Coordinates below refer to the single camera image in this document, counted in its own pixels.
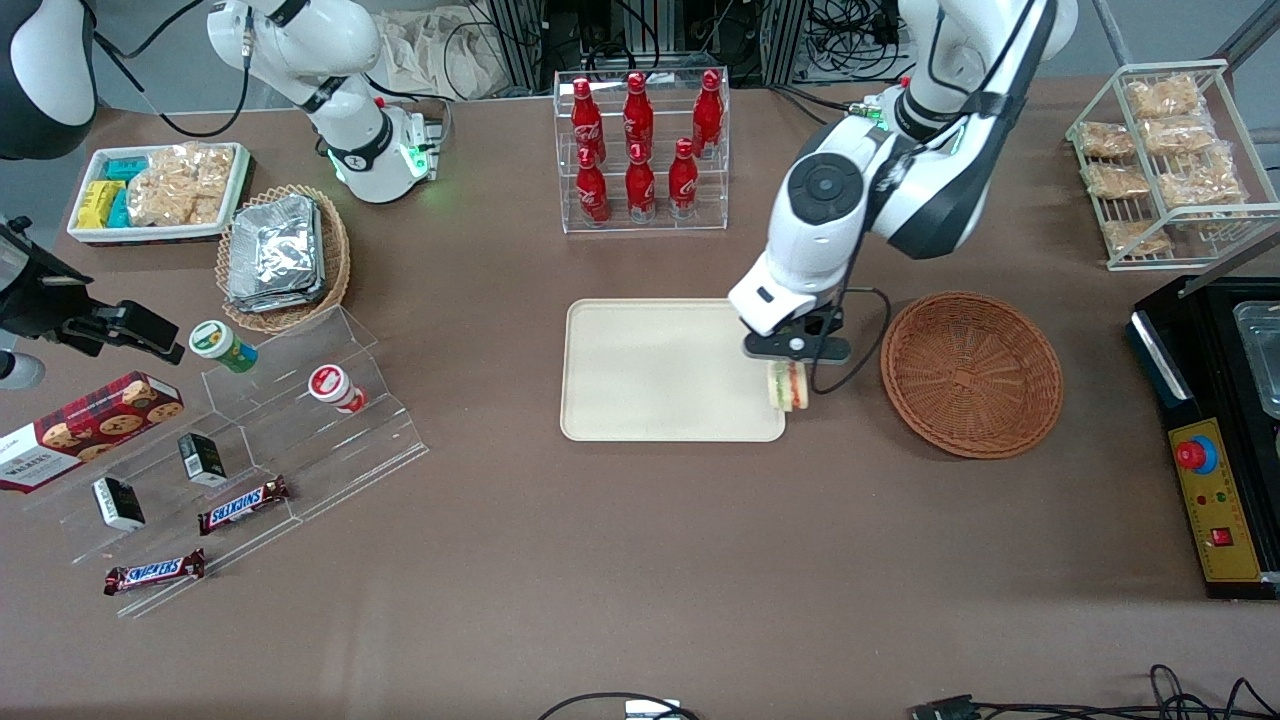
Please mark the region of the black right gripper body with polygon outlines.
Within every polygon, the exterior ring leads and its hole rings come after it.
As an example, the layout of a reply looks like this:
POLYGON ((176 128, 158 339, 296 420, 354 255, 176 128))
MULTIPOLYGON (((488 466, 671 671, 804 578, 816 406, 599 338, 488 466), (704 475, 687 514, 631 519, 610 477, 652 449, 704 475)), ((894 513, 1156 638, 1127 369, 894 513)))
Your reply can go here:
POLYGON ((60 341, 70 323, 93 316, 92 279, 33 243, 29 225, 27 217, 3 218, 1 327, 27 340, 60 341))

